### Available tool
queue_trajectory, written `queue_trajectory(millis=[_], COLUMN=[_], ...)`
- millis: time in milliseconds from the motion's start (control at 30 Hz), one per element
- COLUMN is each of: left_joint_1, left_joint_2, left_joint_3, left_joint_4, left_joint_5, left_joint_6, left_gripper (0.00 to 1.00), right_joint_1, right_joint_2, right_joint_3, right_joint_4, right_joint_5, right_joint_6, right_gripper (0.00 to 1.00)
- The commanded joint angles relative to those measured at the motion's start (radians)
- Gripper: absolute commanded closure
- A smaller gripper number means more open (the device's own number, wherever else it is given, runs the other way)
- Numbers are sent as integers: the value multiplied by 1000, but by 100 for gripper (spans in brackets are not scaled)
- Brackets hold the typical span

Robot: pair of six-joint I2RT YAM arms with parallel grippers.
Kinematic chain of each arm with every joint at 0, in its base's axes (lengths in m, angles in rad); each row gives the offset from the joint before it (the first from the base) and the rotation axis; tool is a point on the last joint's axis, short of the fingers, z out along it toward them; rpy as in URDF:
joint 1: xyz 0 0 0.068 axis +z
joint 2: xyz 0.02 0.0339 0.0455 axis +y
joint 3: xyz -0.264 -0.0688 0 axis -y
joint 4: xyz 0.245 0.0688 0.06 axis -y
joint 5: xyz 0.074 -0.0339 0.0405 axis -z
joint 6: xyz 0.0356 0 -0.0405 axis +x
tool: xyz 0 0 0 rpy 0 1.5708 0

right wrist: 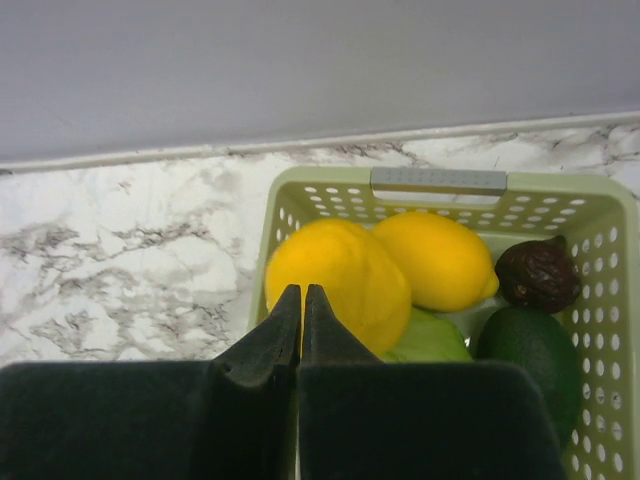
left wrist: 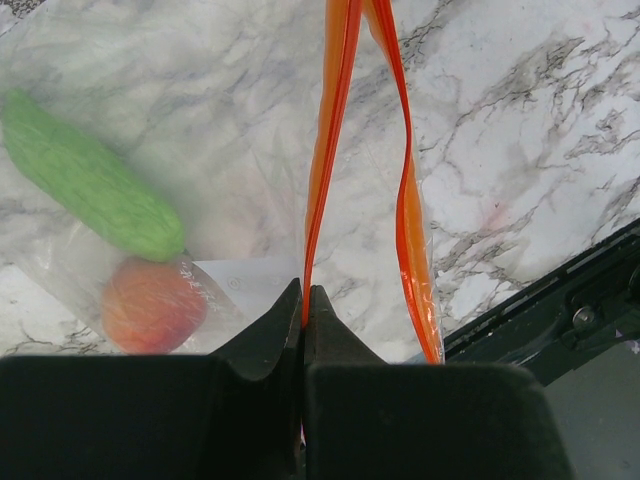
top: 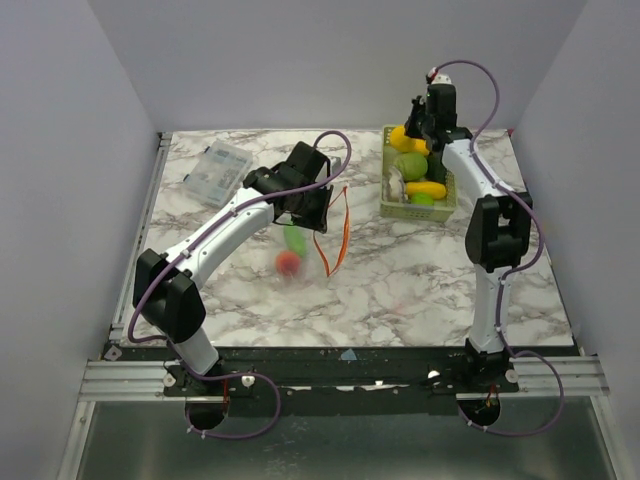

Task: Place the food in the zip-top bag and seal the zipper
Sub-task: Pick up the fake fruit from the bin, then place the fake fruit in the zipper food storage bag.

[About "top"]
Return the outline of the green cucumber toy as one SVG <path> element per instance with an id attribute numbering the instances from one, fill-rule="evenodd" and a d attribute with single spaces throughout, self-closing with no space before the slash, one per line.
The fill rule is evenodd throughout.
<path id="1" fill-rule="evenodd" d="M 283 227 L 284 241 L 287 249 L 305 258 L 308 253 L 307 241 L 302 229 L 294 225 L 286 225 Z"/>

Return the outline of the clear zip bag orange zipper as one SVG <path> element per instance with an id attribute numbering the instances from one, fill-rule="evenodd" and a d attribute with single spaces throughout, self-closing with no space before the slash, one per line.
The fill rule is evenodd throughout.
<path id="1" fill-rule="evenodd" d="M 340 187 L 332 196 L 327 220 L 328 231 L 319 233 L 302 229 L 307 241 L 308 253 L 301 258 L 301 266 L 295 276 L 281 275 L 275 267 L 275 259 L 282 251 L 287 251 L 283 227 L 292 225 L 288 220 L 283 226 L 271 231 L 271 243 L 267 254 L 269 273 L 274 277 L 275 288 L 287 294 L 301 292 L 309 287 L 324 288 L 335 277 L 346 260 L 351 240 L 351 210 L 349 187 Z"/>

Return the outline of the peach toy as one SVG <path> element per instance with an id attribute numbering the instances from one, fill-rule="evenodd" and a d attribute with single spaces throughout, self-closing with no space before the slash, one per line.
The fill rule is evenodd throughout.
<path id="1" fill-rule="evenodd" d="M 295 276 L 301 266 L 301 257 L 293 251 L 282 251 L 275 259 L 276 270 L 284 276 Z"/>

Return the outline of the grey oyster mushroom toy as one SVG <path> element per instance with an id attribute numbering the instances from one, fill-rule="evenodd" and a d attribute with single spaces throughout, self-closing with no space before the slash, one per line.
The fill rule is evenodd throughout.
<path id="1" fill-rule="evenodd" d="M 382 198 L 386 202 L 405 203 L 407 200 L 405 181 L 401 172 L 391 166 L 382 180 Z"/>

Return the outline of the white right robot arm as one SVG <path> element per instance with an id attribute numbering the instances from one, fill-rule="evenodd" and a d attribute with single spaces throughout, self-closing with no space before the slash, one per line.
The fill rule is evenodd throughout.
<path id="1" fill-rule="evenodd" d="M 528 193 L 501 180 L 475 150 L 472 133 L 457 124 L 457 92 L 449 81 L 430 80 L 426 92 L 412 100 L 405 133 L 423 139 L 429 150 L 431 180 L 449 177 L 474 202 L 465 235 L 466 254 L 476 272 L 474 317 L 465 341 L 460 379 L 480 392 L 507 368 L 502 316 L 511 289 L 508 272 L 519 267 L 529 249 L 532 205 Z"/>

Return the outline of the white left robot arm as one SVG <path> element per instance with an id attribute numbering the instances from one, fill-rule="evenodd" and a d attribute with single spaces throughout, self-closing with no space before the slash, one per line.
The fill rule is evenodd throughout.
<path id="1" fill-rule="evenodd" d="M 222 380 L 220 355 L 203 328 L 200 290 L 220 264 L 259 230 L 282 215 L 302 228 L 324 233 L 333 186 L 342 162 L 297 143 L 285 161 L 250 171 L 242 187 L 191 236 L 136 261 L 134 312 L 156 327 L 188 365 L 187 382 L 201 395 Z"/>

